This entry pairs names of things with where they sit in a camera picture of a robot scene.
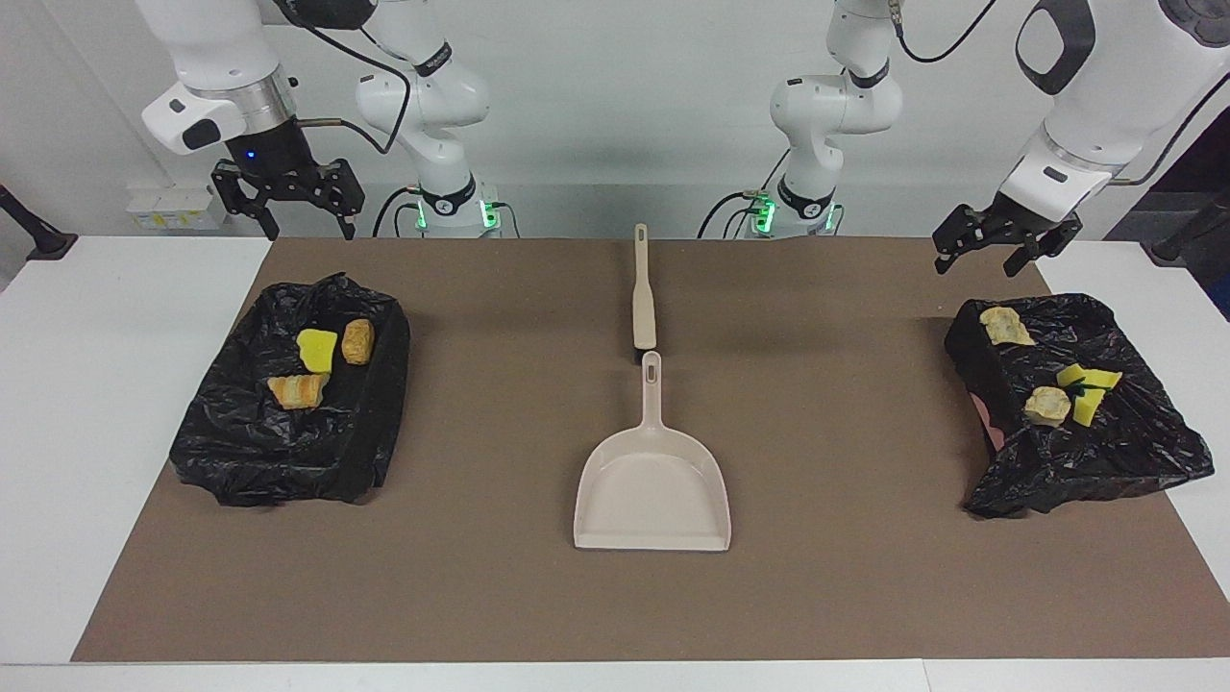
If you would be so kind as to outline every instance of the sponge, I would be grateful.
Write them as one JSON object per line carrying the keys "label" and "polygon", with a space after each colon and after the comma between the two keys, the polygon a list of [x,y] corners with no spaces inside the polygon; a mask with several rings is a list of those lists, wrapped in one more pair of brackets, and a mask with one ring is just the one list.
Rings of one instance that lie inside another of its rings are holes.
{"label": "sponge", "polygon": [[1073,385],[1084,385],[1085,387],[1097,387],[1105,390],[1114,390],[1114,386],[1123,380],[1122,372],[1109,372],[1109,371],[1095,371],[1085,370],[1080,365],[1069,366],[1055,376],[1059,382],[1059,387],[1071,387]]}
{"label": "sponge", "polygon": [[320,328],[305,328],[295,339],[299,342],[299,360],[310,372],[333,372],[333,349],[337,348],[337,333]]}
{"label": "sponge", "polygon": [[1073,422],[1085,428],[1093,425],[1093,415],[1097,414],[1097,408],[1102,406],[1105,398],[1105,390],[1090,390],[1077,397],[1076,404],[1073,407]]}

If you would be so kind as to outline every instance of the white table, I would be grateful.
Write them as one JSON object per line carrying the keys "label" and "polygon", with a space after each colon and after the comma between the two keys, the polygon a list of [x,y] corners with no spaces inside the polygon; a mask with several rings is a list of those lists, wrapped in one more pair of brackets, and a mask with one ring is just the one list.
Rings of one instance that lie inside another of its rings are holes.
{"label": "white table", "polygon": [[[28,264],[0,294],[0,690],[1230,690],[1230,659],[69,665],[268,247],[82,237],[65,259]],[[1230,324],[1191,277],[1109,242],[1076,242],[1041,268],[1053,290],[1114,307],[1214,457],[1230,460]],[[57,428],[60,419],[71,428]],[[1170,497],[1230,594],[1230,473]]]}

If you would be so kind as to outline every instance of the black cable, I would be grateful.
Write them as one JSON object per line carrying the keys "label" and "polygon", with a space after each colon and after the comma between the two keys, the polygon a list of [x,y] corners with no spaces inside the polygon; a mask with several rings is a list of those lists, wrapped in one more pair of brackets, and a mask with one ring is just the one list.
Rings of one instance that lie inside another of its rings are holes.
{"label": "black cable", "polygon": [[1230,81],[1230,73],[1221,75],[1221,79],[1219,79],[1218,82],[1213,85],[1213,88],[1210,88],[1209,92],[1205,93],[1203,98],[1200,98],[1199,103],[1197,103],[1196,107],[1192,108],[1192,112],[1187,113],[1187,117],[1183,118],[1183,123],[1178,125],[1178,129],[1175,130],[1175,134],[1170,138],[1170,141],[1166,143],[1166,147],[1162,149],[1161,156],[1157,156],[1157,160],[1154,161],[1153,166],[1150,166],[1149,172],[1135,179],[1114,178],[1109,182],[1109,184],[1122,186],[1122,187],[1135,187],[1138,184],[1144,184],[1145,182],[1148,182],[1149,178],[1151,178],[1154,173],[1157,172],[1157,168],[1160,168],[1161,165],[1166,161],[1166,156],[1170,155],[1170,151],[1175,147],[1175,144],[1178,144],[1178,138],[1183,135],[1183,132],[1187,129],[1187,125],[1192,124],[1192,120],[1196,119],[1196,116],[1198,116],[1200,111],[1204,109],[1204,106],[1207,106],[1209,101],[1213,100],[1213,96],[1215,96],[1216,92],[1220,91],[1221,87],[1226,85],[1226,81]]}
{"label": "black cable", "polygon": [[407,77],[405,74],[402,74],[402,71],[399,70],[397,68],[386,65],[386,64],[381,63],[380,60],[376,60],[375,58],[369,58],[369,57],[364,55],[363,53],[359,53],[358,50],[355,50],[355,49],[353,49],[353,48],[351,48],[348,45],[344,45],[342,43],[338,43],[337,41],[333,41],[332,38],[330,38],[328,36],[326,36],[322,31],[320,31],[319,28],[309,25],[306,21],[303,20],[303,17],[300,17],[298,14],[295,14],[295,11],[289,5],[287,5],[287,0],[274,0],[274,2],[278,4],[278,7],[282,10],[282,12],[284,15],[287,15],[288,17],[294,17],[296,20],[295,21],[296,26],[300,26],[300,27],[308,29],[308,32],[311,33],[312,36],[315,36],[316,38],[323,41],[325,43],[328,43],[333,48],[337,48],[338,50],[341,50],[342,53],[346,53],[347,55],[354,58],[355,60],[359,60],[362,63],[367,63],[367,64],[369,64],[369,65],[371,65],[371,66],[374,66],[376,69],[381,69],[381,70],[384,70],[384,71],[386,71],[386,73],[396,76],[406,86],[406,92],[402,95],[402,98],[401,98],[401,109],[397,111],[397,119],[392,124],[392,132],[389,133],[389,141],[385,143],[383,146],[379,146],[379,145],[376,146],[376,151],[380,151],[380,154],[387,154],[389,151],[391,151],[392,150],[392,145],[397,141],[397,132],[401,130],[401,122],[403,119],[406,119],[406,111],[410,108],[410,88],[411,88],[410,77]]}
{"label": "black cable", "polygon": [[363,28],[363,27],[360,26],[360,27],[359,27],[359,33],[362,33],[362,34],[363,34],[363,38],[367,38],[367,39],[368,39],[368,42],[370,42],[370,43],[371,43],[373,45],[375,45],[376,48],[380,48],[380,42],[378,42],[378,41],[376,41],[375,38],[373,38],[373,37],[371,37],[371,34],[370,34],[370,33],[368,33],[368,29],[365,29],[365,28]]}
{"label": "black cable", "polygon": [[990,0],[989,2],[986,2],[986,6],[983,7],[982,12],[978,12],[978,16],[974,17],[974,22],[970,23],[969,28],[967,28],[966,32],[961,34],[961,38],[958,38],[956,43],[950,45],[947,50],[940,53],[938,55],[931,58],[921,58],[916,55],[914,50],[910,50],[910,47],[905,44],[905,27],[899,22],[893,22],[895,25],[894,28],[897,29],[897,42],[902,44],[902,50],[904,50],[905,54],[909,55],[910,59],[914,60],[915,63],[922,63],[922,64],[938,63],[940,60],[947,58],[948,55],[952,55],[957,50],[957,48],[961,48],[961,44],[964,43],[967,38],[969,38],[969,34],[974,33],[974,29],[978,28],[978,25],[982,23],[983,18],[986,16],[988,12],[991,11],[991,7],[994,7],[995,2],[998,1],[999,0]]}
{"label": "black cable", "polygon": [[415,209],[417,211],[418,210],[418,204],[415,203],[415,202],[406,202],[401,206],[397,206],[396,209],[394,209],[394,211],[392,211],[392,234],[396,235],[397,237],[401,237],[401,211],[402,211],[402,209]]}
{"label": "black cable", "polygon": [[508,209],[508,214],[510,216],[513,216],[513,232],[517,234],[517,237],[522,236],[522,227],[519,225],[517,225],[517,210],[513,209],[512,204],[509,204],[508,202],[493,202],[491,204],[491,208],[492,209]]}
{"label": "black cable", "polygon": [[371,237],[380,236],[380,222],[384,220],[384,215],[389,213],[389,206],[392,206],[392,203],[402,194],[418,194],[418,188],[399,187],[392,192],[392,194],[389,195],[387,199],[385,199],[385,203],[380,205],[380,213],[376,214],[376,222],[371,224]]}
{"label": "black cable", "polygon": [[369,134],[368,130],[363,129],[362,127],[359,127],[359,125],[357,125],[357,124],[354,124],[354,123],[352,123],[351,120],[347,120],[347,119],[342,119],[342,118],[309,118],[306,120],[299,120],[299,127],[301,127],[301,128],[304,128],[304,127],[344,127],[347,129],[353,129],[354,132],[359,133],[359,135],[363,136],[363,139],[367,139],[368,143],[370,143],[371,146],[374,146],[376,151],[381,151],[380,143],[376,141],[375,136],[371,136],[371,134]]}
{"label": "black cable", "polygon": [[736,199],[739,199],[742,197],[743,197],[742,192],[732,192],[732,193],[727,194],[726,197],[722,197],[721,199],[718,199],[717,204],[713,204],[713,208],[710,209],[708,214],[705,215],[705,220],[701,221],[700,230],[696,232],[696,240],[700,240],[701,237],[705,237],[705,229],[708,227],[708,221],[713,220],[713,216],[717,215],[717,211],[722,206],[724,206],[726,204],[728,204],[728,203],[731,203],[731,202],[733,202]]}
{"label": "black cable", "polygon": [[[733,214],[731,214],[731,218],[726,219],[726,227],[722,230],[722,240],[726,240],[726,236],[731,234],[731,224],[734,222],[734,219],[738,218],[740,214],[743,215],[744,219],[747,219],[749,215],[752,215],[752,211],[747,209],[739,209]],[[739,227],[740,226],[738,225],[734,226],[734,237],[739,236]]]}
{"label": "black cable", "polygon": [[[772,182],[772,176],[777,175],[777,170],[781,168],[781,165],[786,162],[786,157],[787,156],[790,156],[790,149],[786,149],[785,151],[781,152],[781,157],[777,159],[777,162],[774,165],[772,170],[769,171],[769,177],[765,178],[765,182],[764,182],[764,184],[760,186],[760,189],[764,189],[764,191],[768,192],[769,183]],[[755,205],[756,205],[756,200],[752,199],[750,202],[748,202],[748,208],[743,209],[743,210],[747,214],[750,215],[752,214],[752,209]]]}

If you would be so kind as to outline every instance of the pink object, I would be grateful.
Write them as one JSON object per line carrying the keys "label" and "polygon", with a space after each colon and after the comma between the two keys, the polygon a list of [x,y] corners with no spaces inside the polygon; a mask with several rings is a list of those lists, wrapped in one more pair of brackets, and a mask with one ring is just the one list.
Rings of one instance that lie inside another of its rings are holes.
{"label": "pink object", "polygon": [[991,439],[991,446],[999,452],[1004,449],[1004,431],[991,425],[991,414],[986,411],[986,404],[983,404],[983,401],[977,395],[970,392],[969,398],[974,401],[974,408],[978,409],[978,418],[983,419],[983,428],[986,429],[986,436]]}

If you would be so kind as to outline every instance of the dustpan handle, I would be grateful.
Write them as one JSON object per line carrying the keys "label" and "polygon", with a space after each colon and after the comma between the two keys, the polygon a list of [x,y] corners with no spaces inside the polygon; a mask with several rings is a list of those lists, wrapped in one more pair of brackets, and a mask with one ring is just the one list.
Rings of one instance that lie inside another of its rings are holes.
{"label": "dustpan handle", "polygon": [[641,425],[665,428],[662,423],[662,356],[649,352],[641,360]]}
{"label": "dustpan handle", "polygon": [[636,247],[636,281],[649,281],[649,226],[643,222],[636,224],[636,236],[632,241]]}

